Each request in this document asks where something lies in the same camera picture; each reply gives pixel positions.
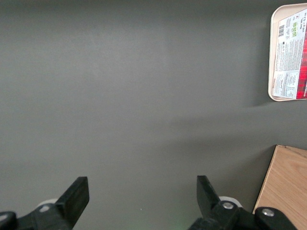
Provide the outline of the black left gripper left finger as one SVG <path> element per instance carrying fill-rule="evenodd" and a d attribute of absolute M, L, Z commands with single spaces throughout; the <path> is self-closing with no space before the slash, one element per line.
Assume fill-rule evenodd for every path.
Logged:
<path fill-rule="evenodd" d="M 41 202 L 18 217 L 13 211 L 0 213 L 2 230 L 72 230 L 89 203 L 88 178 L 78 177 L 58 198 Z"/>

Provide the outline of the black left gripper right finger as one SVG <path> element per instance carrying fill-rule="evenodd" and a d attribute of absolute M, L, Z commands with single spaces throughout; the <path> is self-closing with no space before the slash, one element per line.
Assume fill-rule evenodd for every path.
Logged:
<path fill-rule="evenodd" d="M 201 218 L 190 230 L 295 230 L 295 225 L 280 210 L 259 207 L 249 213 L 231 200 L 222 200 L 205 175 L 197 176 L 197 202 Z"/>

